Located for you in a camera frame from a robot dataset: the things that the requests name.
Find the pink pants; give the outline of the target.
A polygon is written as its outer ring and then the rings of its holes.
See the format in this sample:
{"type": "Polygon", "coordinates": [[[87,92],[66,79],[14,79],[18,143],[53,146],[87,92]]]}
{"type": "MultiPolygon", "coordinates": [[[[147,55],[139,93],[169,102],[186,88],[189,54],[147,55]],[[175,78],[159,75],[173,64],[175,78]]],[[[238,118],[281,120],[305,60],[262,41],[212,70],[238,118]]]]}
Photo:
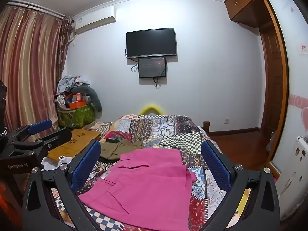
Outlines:
{"type": "Polygon", "coordinates": [[[179,150],[138,149],[121,154],[117,164],[79,199],[97,212],[132,226],[188,230],[195,181],[179,150]]]}

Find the wooden lap desk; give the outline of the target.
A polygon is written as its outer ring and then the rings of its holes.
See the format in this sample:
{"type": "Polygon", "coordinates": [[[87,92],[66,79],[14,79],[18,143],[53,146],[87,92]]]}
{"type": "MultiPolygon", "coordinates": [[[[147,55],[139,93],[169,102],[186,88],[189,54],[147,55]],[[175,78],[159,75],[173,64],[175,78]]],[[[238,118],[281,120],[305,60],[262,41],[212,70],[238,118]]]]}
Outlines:
{"type": "Polygon", "coordinates": [[[92,140],[98,140],[100,133],[92,130],[74,129],[72,131],[72,138],[65,144],[49,151],[48,158],[59,161],[59,158],[74,157],[80,153],[92,140]]]}

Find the green patterned storage bag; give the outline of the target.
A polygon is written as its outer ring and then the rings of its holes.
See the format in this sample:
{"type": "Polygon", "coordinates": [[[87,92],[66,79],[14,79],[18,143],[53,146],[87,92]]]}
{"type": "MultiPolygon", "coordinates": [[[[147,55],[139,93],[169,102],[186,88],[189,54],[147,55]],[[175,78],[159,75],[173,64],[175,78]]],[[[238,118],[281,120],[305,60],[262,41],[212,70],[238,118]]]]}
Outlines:
{"type": "Polygon", "coordinates": [[[71,129],[81,129],[95,121],[95,111],[90,105],[73,110],[58,109],[57,114],[59,125],[71,129]]]}

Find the orange box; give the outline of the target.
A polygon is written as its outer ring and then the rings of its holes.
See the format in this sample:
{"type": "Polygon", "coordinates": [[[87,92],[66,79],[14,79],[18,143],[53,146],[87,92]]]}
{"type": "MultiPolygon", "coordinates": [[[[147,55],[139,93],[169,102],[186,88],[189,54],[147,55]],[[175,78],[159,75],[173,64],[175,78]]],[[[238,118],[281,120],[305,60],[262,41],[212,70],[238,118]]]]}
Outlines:
{"type": "Polygon", "coordinates": [[[69,104],[71,110],[86,106],[86,101],[75,101],[69,104]]]}

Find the white device with stickers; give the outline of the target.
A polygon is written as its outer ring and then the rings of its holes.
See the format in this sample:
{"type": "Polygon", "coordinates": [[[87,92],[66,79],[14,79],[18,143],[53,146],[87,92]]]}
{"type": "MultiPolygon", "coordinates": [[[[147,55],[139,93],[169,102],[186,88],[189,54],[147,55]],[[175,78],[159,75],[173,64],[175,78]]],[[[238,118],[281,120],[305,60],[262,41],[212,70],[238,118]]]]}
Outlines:
{"type": "Polygon", "coordinates": [[[291,216],[307,195],[307,139],[299,136],[276,182],[280,219],[291,216]]]}

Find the olive green folded pants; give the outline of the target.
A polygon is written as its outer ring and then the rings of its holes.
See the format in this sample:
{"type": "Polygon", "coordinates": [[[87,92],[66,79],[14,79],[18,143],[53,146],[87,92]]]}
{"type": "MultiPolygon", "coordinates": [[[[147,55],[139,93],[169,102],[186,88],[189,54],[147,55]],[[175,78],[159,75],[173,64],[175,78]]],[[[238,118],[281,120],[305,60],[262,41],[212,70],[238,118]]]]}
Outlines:
{"type": "Polygon", "coordinates": [[[142,148],[142,141],[131,143],[128,140],[122,140],[118,143],[101,143],[100,156],[107,160],[119,160],[121,154],[130,153],[142,148]]]}

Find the grey neck pillow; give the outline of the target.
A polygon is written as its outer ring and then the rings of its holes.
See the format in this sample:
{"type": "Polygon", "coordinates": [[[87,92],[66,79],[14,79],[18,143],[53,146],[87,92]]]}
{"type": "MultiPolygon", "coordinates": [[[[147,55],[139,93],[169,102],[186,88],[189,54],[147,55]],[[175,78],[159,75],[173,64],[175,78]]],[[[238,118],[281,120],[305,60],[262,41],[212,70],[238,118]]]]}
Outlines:
{"type": "Polygon", "coordinates": [[[81,93],[88,96],[88,104],[91,105],[97,112],[102,112],[102,105],[99,97],[94,89],[86,85],[74,87],[71,89],[72,94],[81,93]]]}

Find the pile of clothes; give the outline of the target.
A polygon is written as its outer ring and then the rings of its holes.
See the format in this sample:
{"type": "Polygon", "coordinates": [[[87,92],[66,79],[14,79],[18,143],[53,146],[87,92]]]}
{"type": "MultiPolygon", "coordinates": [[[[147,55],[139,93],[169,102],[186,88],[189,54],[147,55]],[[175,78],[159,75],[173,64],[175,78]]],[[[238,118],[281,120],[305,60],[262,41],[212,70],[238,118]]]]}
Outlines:
{"type": "Polygon", "coordinates": [[[89,87],[90,82],[82,76],[66,75],[59,81],[56,89],[56,94],[59,95],[70,92],[72,88],[80,87],[82,85],[89,87]]]}

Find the yellow round object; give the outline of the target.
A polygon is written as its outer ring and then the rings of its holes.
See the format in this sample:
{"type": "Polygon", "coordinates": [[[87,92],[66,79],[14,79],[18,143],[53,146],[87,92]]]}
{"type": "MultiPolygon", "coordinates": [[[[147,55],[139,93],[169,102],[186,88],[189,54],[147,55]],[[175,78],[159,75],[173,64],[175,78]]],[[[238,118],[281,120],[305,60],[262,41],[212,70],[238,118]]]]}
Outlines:
{"type": "Polygon", "coordinates": [[[156,115],[164,115],[163,110],[154,104],[149,104],[145,106],[140,112],[139,115],[148,115],[149,113],[155,113],[156,115]]]}

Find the striped red curtain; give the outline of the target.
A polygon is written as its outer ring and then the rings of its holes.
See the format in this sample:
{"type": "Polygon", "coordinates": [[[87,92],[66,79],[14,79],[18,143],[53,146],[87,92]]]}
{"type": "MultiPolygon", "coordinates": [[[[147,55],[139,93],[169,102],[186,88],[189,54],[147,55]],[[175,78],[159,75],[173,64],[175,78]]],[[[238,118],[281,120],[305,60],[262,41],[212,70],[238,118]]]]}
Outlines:
{"type": "Polygon", "coordinates": [[[54,96],[61,80],[72,24],[28,8],[7,5],[1,12],[1,81],[7,87],[9,130],[50,119],[58,127],[54,96]]]}

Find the patchwork patterned bedspread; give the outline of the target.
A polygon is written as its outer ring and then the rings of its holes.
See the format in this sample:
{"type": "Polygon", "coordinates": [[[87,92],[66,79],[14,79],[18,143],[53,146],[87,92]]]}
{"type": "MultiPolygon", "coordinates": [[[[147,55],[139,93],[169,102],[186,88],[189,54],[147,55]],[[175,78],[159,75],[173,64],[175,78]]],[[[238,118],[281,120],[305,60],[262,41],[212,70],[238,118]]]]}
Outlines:
{"type": "Polygon", "coordinates": [[[48,158],[68,163],[92,140],[101,154],[77,195],[101,230],[200,230],[226,196],[201,155],[211,139],[187,116],[97,121],[48,158]]]}

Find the white air conditioner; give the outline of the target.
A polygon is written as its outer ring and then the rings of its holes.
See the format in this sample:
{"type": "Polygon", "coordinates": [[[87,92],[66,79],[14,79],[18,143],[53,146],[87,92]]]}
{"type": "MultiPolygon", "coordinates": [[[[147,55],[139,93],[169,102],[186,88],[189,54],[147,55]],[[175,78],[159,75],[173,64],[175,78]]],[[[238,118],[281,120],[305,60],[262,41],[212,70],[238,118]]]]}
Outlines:
{"type": "Polygon", "coordinates": [[[114,6],[97,9],[75,19],[75,32],[82,34],[89,30],[116,22],[114,6]]]}

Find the small black wall monitor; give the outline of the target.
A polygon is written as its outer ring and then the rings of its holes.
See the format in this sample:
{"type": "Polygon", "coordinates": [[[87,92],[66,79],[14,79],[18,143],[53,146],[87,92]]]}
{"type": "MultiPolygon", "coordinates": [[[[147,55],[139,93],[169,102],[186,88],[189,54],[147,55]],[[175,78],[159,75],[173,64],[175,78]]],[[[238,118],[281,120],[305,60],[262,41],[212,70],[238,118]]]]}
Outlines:
{"type": "Polygon", "coordinates": [[[139,78],[166,77],[167,63],[164,57],[149,57],[138,60],[139,78]]]}

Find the black wall television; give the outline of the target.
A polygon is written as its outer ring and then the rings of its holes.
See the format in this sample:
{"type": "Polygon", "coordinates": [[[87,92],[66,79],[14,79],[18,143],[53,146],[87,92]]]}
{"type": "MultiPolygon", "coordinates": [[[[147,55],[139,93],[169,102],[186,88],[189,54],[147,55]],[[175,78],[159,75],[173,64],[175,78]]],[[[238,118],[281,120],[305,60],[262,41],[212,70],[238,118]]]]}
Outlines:
{"type": "Polygon", "coordinates": [[[152,56],[177,56],[174,28],[127,32],[126,56],[129,59],[152,56]]]}

